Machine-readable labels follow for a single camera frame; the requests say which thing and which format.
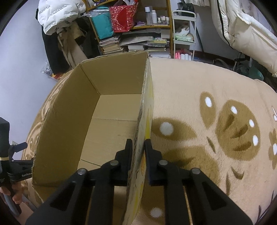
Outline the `brown cardboard box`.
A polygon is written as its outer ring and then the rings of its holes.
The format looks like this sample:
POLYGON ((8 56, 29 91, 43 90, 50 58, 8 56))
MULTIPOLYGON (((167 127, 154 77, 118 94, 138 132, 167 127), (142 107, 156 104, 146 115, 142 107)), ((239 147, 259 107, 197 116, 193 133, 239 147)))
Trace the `brown cardboard box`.
POLYGON ((54 86, 29 133, 32 186, 45 201, 80 168, 98 169, 132 140, 127 186, 115 188, 116 224, 132 224, 142 198, 143 142, 151 134, 153 86, 148 53, 79 63, 54 86))

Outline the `white metal trolley cart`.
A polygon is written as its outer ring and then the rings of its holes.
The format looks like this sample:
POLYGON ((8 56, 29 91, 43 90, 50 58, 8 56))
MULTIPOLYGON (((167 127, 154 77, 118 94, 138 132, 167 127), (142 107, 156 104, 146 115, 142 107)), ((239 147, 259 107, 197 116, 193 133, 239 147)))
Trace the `white metal trolley cart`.
POLYGON ((172 11, 174 58, 194 60, 196 46, 196 14, 186 10, 172 11))

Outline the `white puffer jacket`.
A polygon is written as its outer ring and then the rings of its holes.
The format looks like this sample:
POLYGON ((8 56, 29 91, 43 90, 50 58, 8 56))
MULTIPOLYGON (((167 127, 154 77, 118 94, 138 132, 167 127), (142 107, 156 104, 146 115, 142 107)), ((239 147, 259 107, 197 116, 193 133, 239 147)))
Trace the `white puffer jacket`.
POLYGON ((37 20, 46 35, 59 33, 86 11, 83 1, 39 1, 37 20))

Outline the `clear plastic bottle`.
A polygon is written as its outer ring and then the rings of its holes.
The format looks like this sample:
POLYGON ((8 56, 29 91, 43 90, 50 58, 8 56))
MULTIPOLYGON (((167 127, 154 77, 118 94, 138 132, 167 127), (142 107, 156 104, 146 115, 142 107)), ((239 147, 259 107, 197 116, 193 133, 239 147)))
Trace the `clear plastic bottle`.
POLYGON ((146 14, 146 23, 147 25, 152 24, 152 13, 150 7, 145 7, 145 14, 146 14))

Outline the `wooden bookshelf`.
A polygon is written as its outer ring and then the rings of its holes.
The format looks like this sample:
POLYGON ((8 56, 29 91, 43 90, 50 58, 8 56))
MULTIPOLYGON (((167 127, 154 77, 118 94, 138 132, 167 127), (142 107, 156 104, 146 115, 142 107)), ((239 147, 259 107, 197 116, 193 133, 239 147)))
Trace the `wooden bookshelf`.
POLYGON ((121 5, 133 5, 135 2, 138 2, 137 12, 134 15, 134 26, 131 30, 137 29, 145 29, 145 28, 167 28, 170 29, 170 50, 171 55, 173 51, 172 44, 172 18, 171 18, 171 7, 170 1, 84 1, 86 5, 86 11, 84 13, 85 16, 89 17, 90 23, 92 25, 92 30, 98 42, 98 48, 101 55, 104 55, 102 50, 100 49, 99 42, 101 41, 97 32, 92 23, 89 12, 97 9, 100 6, 112 7, 112 6, 121 6, 121 5), (157 14, 157 24, 147 25, 146 23, 146 14, 145 7, 150 7, 151 11, 155 10, 157 14))

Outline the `red patterned gift bag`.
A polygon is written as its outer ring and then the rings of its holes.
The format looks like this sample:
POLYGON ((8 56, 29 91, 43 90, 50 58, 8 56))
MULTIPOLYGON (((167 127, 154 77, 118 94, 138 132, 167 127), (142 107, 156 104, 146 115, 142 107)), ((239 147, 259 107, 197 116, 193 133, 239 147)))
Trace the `red patterned gift bag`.
POLYGON ((112 6, 109 8, 112 30, 114 33, 130 31, 134 26, 134 15, 137 12, 138 2, 133 5, 112 6))

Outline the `teal paper bag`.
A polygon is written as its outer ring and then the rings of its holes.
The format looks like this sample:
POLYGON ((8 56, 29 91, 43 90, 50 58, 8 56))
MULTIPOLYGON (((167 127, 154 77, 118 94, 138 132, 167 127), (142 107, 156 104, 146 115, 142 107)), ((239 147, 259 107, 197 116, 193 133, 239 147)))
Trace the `teal paper bag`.
POLYGON ((100 6, 90 11, 89 15, 100 40, 113 36, 109 7, 100 6))

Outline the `stack of books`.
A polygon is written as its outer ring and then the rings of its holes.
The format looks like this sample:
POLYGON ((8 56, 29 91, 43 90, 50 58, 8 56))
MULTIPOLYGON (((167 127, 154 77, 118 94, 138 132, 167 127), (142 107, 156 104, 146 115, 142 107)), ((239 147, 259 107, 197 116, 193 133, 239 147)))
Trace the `stack of books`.
POLYGON ((104 55, 147 51, 150 57, 170 58, 170 29, 145 28, 114 34, 99 42, 104 55))

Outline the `beige tote bag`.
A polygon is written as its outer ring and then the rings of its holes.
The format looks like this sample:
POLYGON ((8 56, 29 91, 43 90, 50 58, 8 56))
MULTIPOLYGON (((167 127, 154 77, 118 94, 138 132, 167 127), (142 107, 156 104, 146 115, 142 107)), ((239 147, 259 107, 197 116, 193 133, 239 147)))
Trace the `beige tote bag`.
POLYGON ((85 35, 76 22, 69 27, 63 28, 58 34, 60 49, 71 69, 75 68, 80 62, 87 59, 80 44, 77 41, 84 41, 85 35))

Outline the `beige floral plush blanket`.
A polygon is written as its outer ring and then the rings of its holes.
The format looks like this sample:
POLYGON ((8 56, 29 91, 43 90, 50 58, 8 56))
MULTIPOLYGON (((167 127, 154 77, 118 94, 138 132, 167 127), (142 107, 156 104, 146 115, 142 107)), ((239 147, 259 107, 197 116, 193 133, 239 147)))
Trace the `beige floral plush blanket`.
MULTIPOLYGON (((151 58, 149 136, 165 160, 199 168, 257 224, 276 200, 276 92, 263 81, 214 65, 151 58)), ((40 206, 32 178, 23 182, 40 206)), ((145 180, 132 224, 165 224, 162 187, 145 180)))

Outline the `white plastic bottle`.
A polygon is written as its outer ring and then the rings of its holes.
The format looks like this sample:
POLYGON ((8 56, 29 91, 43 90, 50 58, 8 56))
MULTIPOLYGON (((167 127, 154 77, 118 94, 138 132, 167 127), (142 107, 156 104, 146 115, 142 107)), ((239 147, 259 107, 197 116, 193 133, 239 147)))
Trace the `white plastic bottle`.
POLYGON ((152 15, 152 23, 153 24, 157 24, 157 14, 156 14, 156 11, 155 10, 152 10, 151 11, 151 15, 152 15))

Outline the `cream puffer coat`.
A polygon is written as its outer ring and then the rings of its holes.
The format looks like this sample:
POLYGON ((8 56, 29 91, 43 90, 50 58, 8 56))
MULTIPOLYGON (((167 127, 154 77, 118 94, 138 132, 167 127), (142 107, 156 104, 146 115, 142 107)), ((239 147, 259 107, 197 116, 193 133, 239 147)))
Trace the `cream puffer coat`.
POLYGON ((210 7, 220 38, 276 77, 276 36, 243 11, 242 1, 211 1, 210 7))

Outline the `green plastic basin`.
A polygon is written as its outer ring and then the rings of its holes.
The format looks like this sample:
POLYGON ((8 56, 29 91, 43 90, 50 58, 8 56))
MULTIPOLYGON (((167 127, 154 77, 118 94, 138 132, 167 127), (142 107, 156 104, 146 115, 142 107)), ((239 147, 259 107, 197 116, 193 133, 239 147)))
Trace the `green plastic basin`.
POLYGON ((251 79, 258 79, 260 81, 264 80, 264 76, 255 66, 248 67, 245 65, 239 65, 236 72, 251 79))

